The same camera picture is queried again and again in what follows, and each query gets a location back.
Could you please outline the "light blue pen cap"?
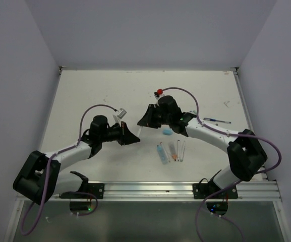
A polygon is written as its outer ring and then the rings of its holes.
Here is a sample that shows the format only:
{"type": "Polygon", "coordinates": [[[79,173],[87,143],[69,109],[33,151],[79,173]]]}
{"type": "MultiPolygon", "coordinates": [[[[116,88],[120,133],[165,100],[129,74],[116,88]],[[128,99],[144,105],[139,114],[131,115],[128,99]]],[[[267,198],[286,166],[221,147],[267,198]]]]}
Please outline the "light blue pen cap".
{"type": "Polygon", "coordinates": [[[164,135],[170,136],[170,135],[173,134],[173,130],[171,130],[171,129],[163,129],[162,133],[164,135]]]}

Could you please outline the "green white pen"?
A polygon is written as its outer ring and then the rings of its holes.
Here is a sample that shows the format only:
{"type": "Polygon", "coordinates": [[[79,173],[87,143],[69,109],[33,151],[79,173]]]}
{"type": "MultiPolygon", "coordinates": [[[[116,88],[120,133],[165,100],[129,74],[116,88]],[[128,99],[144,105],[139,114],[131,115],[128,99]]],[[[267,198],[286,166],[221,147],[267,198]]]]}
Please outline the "green white pen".
{"type": "Polygon", "coordinates": [[[184,160],[185,146],[186,146],[186,141],[183,142],[182,147],[181,147],[180,162],[183,162],[184,160]]]}

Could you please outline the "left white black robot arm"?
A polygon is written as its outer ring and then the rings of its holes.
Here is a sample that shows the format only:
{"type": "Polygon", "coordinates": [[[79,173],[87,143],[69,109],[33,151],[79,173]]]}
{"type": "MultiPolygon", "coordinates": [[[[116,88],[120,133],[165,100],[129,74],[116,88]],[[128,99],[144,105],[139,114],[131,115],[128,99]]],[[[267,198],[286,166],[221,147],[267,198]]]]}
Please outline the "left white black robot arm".
{"type": "Polygon", "coordinates": [[[66,180],[59,177],[60,172],[75,163],[94,157],[103,143],[118,142],[125,146],[139,141],[124,121],[110,126],[107,117],[97,115],[76,144],[51,153],[37,150],[31,152],[13,182],[13,189],[38,205],[44,204],[56,194],[88,198],[92,189],[86,176],[73,171],[71,174],[78,180],[66,180]]]}

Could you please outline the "light blue capped pen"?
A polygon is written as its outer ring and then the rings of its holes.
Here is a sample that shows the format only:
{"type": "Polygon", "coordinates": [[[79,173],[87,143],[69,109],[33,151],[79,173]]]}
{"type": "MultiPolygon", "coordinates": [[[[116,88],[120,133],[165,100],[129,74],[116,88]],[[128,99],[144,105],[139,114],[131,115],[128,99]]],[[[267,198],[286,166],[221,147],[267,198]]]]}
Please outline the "light blue capped pen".
{"type": "Polygon", "coordinates": [[[141,132],[142,132],[142,129],[143,127],[139,127],[139,130],[138,130],[138,137],[140,136],[141,132]]]}

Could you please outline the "orange highlighter marker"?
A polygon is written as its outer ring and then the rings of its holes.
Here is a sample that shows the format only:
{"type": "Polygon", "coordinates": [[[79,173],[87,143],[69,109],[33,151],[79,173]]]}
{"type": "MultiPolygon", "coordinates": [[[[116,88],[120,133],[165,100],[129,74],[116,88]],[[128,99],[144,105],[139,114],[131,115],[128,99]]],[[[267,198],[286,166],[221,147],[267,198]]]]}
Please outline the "orange highlighter marker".
{"type": "Polygon", "coordinates": [[[170,155],[171,155],[172,159],[174,161],[177,161],[178,155],[177,155],[177,152],[176,152],[176,148],[175,148],[174,142],[169,142],[168,146],[169,146],[170,155]]]}

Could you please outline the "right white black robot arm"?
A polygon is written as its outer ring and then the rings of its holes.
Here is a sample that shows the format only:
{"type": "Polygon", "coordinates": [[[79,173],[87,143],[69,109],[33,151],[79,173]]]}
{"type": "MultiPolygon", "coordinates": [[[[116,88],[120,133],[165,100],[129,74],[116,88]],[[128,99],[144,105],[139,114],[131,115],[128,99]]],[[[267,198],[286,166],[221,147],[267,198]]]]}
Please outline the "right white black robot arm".
{"type": "Polygon", "coordinates": [[[168,125],[175,133],[204,141],[228,155],[229,165],[210,180],[212,197],[220,198],[226,187],[238,181],[248,182],[267,160],[267,155],[255,134],[248,129],[235,133],[199,122],[192,112],[183,112],[172,96],[163,96],[156,104],[148,105],[137,125],[158,129],[168,125]]]}

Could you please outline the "light blue highlighter marker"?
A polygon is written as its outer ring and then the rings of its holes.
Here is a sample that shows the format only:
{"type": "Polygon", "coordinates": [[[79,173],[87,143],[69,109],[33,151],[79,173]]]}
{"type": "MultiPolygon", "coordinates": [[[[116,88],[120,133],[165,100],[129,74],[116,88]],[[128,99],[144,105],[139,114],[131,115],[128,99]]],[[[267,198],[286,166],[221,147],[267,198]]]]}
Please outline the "light blue highlighter marker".
{"type": "Polygon", "coordinates": [[[167,160],[166,154],[160,145],[157,145],[157,152],[162,164],[167,164],[168,160],[167,160]]]}

